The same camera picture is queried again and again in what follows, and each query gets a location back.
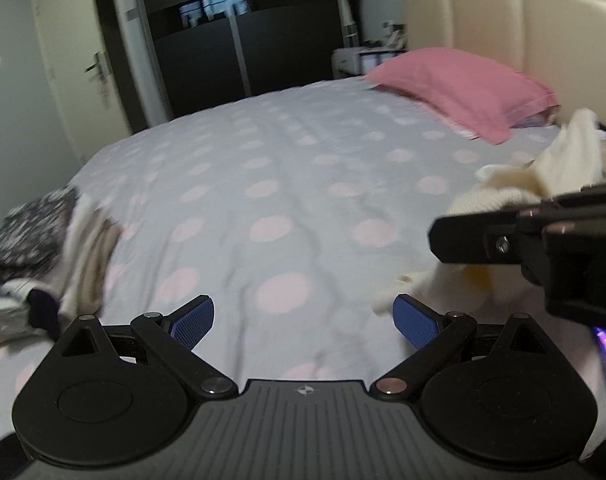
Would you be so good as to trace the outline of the white folded garment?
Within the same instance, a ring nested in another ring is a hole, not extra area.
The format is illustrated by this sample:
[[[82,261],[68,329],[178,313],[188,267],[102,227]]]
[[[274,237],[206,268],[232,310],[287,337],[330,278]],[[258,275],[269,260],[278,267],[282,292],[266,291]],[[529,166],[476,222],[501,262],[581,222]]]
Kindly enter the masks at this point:
[[[12,208],[0,224],[0,314],[25,309],[31,288],[52,295],[63,320],[96,313],[121,232],[74,186]]]

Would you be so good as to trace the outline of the floral dark folded garment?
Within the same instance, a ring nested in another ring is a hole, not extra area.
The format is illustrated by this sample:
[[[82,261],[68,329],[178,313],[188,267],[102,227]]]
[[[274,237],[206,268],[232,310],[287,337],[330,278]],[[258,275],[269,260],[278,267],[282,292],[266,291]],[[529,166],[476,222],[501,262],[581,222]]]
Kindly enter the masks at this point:
[[[0,285],[53,270],[78,198],[78,189],[69,185],[8,211],[0,226]]]

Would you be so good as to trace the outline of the cream knit sweater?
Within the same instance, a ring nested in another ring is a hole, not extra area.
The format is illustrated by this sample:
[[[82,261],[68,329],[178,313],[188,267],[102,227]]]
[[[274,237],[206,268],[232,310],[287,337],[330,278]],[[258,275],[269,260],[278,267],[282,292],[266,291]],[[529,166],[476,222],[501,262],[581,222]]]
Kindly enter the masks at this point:
[[[581,108],[531,162],[523,166],[488,165],[478,170],[476,178],[478,183],[455,198],[448,214],[532,206],[587,185],[606,183],[606,134],[598,126],[597,114]],[[427,272],[403,274],[373,301],[373,312],[390,313],[399,294],[413,296],[440,313],[456,310],[472,314],[482,323],[500,323],[513,312],[527,312],[572,358],[597,351],[590,329],[548,315],[542,295],[514,266],[437,263]]]

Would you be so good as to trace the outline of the cream padded headboard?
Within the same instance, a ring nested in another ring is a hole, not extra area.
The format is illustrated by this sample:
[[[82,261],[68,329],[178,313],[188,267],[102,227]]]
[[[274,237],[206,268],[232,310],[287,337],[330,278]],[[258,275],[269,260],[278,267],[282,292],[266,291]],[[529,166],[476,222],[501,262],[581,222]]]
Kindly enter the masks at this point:
[[[606,0],[405,0],[407,47],[493,58],[550,88],[560,122],[593,110],[606,128]]]

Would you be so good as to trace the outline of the pink pillow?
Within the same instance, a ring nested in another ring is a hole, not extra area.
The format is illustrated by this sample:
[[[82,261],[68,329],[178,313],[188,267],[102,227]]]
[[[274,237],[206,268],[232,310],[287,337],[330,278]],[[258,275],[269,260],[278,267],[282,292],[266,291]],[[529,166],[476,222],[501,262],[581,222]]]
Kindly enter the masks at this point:
[[[510,139],[528,118],[557,113],[560,103],[541,82],[463,50],[431,47],[390,58],[365,79],[427,103],[456,125],[492,144]]]

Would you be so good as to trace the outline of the grey duvet pink dots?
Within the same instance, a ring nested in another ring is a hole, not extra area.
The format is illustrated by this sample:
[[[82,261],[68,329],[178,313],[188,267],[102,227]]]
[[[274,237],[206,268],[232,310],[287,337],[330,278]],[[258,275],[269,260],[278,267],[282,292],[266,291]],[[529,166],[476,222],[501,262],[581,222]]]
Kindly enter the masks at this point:
[[[97,315],[126,323],[198,295],[216,318],[201,353],[248,378],[370,380],[406,356],[373,301],[437,260],[427,233],[488,165],[523,166],[562,127],[475,140],[416,101],[359,78],[324,81],[184,116],[107,146],[72,179],[122,232]],[[0,346],[0,437],[47,352]],[[598,403],[598,348],[563,352]]]

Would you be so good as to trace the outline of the white bedside table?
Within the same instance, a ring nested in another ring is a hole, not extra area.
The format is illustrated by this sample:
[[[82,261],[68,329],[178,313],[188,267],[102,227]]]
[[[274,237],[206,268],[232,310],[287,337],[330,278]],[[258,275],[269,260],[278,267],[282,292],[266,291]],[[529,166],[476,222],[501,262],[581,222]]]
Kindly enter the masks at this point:
[[[363,76],[390,58],[406,51],[405,26],[384,22],[383,41],[366,42],[361,47],[334,50],[331,56],[333,78]]]

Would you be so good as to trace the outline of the black garment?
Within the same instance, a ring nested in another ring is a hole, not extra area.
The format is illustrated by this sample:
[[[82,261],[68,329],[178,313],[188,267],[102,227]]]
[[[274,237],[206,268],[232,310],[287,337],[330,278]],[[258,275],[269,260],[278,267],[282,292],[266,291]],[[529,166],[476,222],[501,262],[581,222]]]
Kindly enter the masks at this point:
[[[42,330],[52,341],[59,339],[59,302],[43,289],[34,288],[26,295],[29,306],[28,323],[34,330]]]

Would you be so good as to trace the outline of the beige folded garment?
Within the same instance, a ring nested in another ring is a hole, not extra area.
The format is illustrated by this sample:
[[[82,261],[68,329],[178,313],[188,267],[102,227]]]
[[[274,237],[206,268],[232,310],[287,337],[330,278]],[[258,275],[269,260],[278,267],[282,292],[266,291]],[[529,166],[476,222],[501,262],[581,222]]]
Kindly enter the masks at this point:
[[[31,289],[43,289],[58,300],[61,333],[78,316],[102,310],[108,263],[120,235],[116,222],[90,222],[76,239],[71,258],[59,262],[45,278],[16,278],[0,285],[0,346],[24,337],[47,336],[28,323],[26,295]]]

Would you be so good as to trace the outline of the cream door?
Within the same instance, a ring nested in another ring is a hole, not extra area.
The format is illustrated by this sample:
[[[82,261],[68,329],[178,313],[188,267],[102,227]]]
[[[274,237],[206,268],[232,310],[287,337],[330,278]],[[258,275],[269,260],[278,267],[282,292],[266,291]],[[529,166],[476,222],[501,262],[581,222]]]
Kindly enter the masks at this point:
[[[82,164],[127,138],[95,0],[32,0],[42,58],[64,132]]]

